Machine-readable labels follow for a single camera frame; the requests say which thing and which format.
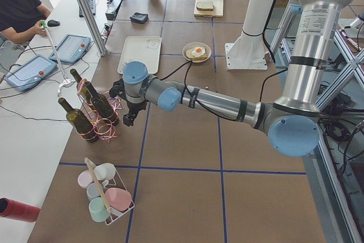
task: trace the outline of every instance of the hand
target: hand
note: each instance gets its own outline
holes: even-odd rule
[[[32,27],[34,34],[39,34],[41,36],[47,36],[46,31],[42,28],[41,20],[36,22]]]

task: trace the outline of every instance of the red can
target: red can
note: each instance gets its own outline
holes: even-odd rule
[[[40,209],[32,205],[21,203],[3,197],[0,199],[0,217],[34,222],[38,218]]]

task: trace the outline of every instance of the white cutting board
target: white cutting board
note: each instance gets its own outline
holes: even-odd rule
[[[199,11],[196,6],[198,2],[213,2],[213,11]],[[193,15],[196,17],[222,17],[224,15],[224,0],[196,0]]]
[[[118,73],[123,74],[124,66],[131,61],[139,61],[146,65],[148,73],[158,71],[161,37],[129,36],[125,40],[121,53]]]

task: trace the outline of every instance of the black cloth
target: black cloth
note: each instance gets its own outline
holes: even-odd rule
[[[45,19],[37,9],[40,4],[40,0],[0,0],[0,31],[13,27],[23,32]]]

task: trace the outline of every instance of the blue tablet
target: blue tablet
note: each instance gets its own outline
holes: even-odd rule
[[[57,46],[59,59],[68,64],[77,62],[88,49],[91,38],[81,35],[66,35]],[[49,56],[52,61],[57,61],[54,52]]]
[[[38,85],[56,66],[43,55],[36,55],[14,72],[9,72],[4,80],[19,91],[29,90]]]

